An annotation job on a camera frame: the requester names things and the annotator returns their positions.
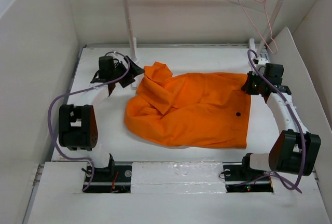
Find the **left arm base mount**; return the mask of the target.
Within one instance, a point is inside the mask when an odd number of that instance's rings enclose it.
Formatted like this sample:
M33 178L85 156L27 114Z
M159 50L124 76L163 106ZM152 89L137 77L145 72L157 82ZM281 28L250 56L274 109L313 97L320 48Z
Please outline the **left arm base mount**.
M132 164L116 164L108 173L95 170L92 182L84 193L130 193Z

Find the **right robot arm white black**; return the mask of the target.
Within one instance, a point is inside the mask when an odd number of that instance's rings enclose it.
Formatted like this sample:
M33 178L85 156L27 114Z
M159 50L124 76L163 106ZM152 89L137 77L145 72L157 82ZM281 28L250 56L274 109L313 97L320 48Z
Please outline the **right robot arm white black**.
M279 137L269 153L248 153L240 166L241 176L252 179L260 171L309 176L321 146L318 135L312 134L300 121L293 105L292 93L282 84L284 68L267 63L261 73L253 67L241 90L248 95L261 95L275 118Z

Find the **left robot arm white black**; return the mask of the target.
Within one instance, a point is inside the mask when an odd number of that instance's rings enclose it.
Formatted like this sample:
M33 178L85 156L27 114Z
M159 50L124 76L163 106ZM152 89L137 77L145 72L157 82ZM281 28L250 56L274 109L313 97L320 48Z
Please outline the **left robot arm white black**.
M76 103L63 104L59 108L59 145L92 161L94 167L98 168L98 175L106 181L113 179L116 171L109 164L110 153L98 144L95 110L112 94L116 84L125 88L134 83L137 76L145 73L127 55L122 56L126 65L117 55L121 54L108 52L99 57L99 69L90 82L92 89L79 93Z

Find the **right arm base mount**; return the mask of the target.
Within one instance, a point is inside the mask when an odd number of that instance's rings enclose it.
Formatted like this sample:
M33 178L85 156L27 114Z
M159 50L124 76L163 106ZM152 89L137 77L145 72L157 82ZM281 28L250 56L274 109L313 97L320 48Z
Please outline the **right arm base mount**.
M225 182L227 193L273 193L271 179L264 171L245 169L241 162L225 162L219 178Z

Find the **orange trousers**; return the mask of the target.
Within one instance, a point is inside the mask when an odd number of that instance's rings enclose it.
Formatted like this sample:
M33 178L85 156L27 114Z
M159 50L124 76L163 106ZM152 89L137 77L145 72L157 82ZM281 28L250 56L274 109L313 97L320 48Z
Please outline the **orange trousers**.
M168 147L244 149L251 97L240 73L186 73L174 76L163 63L145 67L124 123L133 134Z

